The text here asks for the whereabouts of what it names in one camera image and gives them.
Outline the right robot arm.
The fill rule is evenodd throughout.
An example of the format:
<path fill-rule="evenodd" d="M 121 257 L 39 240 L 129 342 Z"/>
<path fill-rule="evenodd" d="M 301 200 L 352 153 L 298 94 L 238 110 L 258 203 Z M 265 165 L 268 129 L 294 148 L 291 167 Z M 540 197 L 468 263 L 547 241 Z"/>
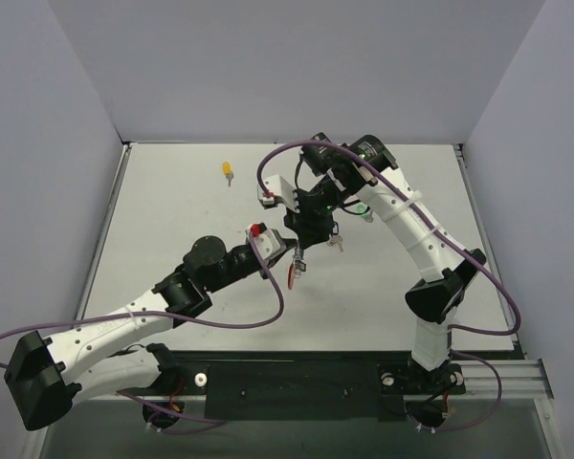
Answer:
<path fill-rule="evenodd" d="M 419 281 L 405 294 L 417 318 L 408 379 L 420 391 L 433 389 L 442 381 L 442 367 L 450 359 L 455 310 L 484 267 L 485 254 L 464 248 L 444 232 L 377 137 L 364 135 L 350 145 L 336 146 L 318 133 L 297 147 L 300 161 L 318 182 L 305 190 L 282 178 L 266 179 L 261 202 L 286 207 L 284 225 L 296 234 L 303 251 L 329 241 L 335 227 L 333 213 L 350 197 L 380 218 L 420 273 Z"/>

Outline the key with blue tag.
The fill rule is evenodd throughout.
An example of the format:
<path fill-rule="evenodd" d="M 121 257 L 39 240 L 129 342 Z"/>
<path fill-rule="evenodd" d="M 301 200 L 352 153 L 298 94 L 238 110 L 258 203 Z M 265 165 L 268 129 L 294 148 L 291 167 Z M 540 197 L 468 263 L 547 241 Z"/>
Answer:
<path fill-rule="evenodd" d="M 294 266 L 301 271 L 306 271 L 306 263 L 301 253 L 294 255 Z"/>

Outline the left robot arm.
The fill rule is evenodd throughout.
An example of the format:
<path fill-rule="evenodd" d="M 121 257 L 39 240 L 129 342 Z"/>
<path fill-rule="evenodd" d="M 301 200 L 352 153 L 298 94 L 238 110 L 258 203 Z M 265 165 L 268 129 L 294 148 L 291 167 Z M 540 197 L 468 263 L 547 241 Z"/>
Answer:
<path fill-rule="evenodd" d="M 25 429 L 39 430 L 80 402 L 126 388 L 165 394 L 178 380 L 165 350 L 126 356 L 126 347 L 186 322 L 211 305 L 210 296 L 254 273 L 267 274 L 297 245 L 254 224 L 244 244 L 227 249 L 217 236 L 194 242 L 175 270 L 141 296 L 103 317 L 62 325 L 42 337 L 31 330 L 16 343 L 4 379 Z"/>

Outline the metal key organiser red handle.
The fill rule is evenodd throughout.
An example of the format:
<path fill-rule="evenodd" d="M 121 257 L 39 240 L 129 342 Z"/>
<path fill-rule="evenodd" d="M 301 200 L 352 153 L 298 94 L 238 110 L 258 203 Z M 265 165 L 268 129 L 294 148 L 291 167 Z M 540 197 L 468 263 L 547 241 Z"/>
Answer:
<path fill-rule="evenodd" d="M 306 272 L 306 271 L 301 271 L 301 270 L 297 269 L 297 268 L 294 266 L 294 255 L 295 255 L 295 254 L 300 254 L 300 253 L 301 253 L 301 254 L 303 255 L 303 257 L 304 257 L 304 249 L 302 249 L 300 246 L 297 246 L 297 247 L 294 249 L 294 254 L 293 254 L 293 258 L 292 258 L 292 263 L 291 263 L 291 265 L 290 265 L 290 267 L 289 267 L 289 270 L 288 270 L 287 286 L 288 286 L 288 289 L 289 289 L 289 290 L 293 290 L 293 289 L 294 289 L 296 280 L 297 280 L 298 278 L 300 278 L 303 273 Z"/>

